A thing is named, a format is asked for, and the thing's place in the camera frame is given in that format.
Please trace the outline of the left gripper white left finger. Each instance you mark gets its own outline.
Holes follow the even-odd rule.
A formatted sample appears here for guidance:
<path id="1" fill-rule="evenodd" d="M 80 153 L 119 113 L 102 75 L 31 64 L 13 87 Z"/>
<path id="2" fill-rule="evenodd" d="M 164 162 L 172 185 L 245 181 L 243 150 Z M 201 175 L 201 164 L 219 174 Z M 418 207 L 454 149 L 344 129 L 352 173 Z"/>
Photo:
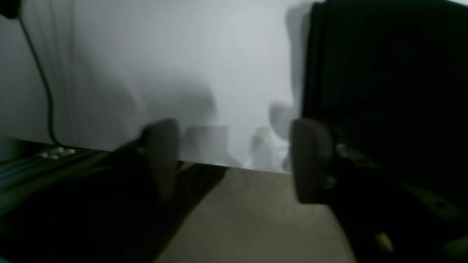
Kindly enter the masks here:
<path id="1" fill-rule="evenodd" d="M 174 194 L 174 119 L 113 152 L 84 150 L 1 181 L 1 262 L 150 263 Z"/>

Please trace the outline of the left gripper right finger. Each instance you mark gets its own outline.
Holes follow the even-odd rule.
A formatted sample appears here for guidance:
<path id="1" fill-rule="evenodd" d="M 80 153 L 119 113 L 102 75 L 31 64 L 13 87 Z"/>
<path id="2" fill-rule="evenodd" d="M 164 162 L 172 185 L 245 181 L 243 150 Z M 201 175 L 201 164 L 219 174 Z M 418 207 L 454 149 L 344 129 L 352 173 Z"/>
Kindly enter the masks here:
<path id="1" fill-rule="evenodd" d="M 290 156 L 298 201 L 329 206 L 358 263 L 467 262 L 467 210 L 391 178 L 337 130 L 294 120 Z"/>

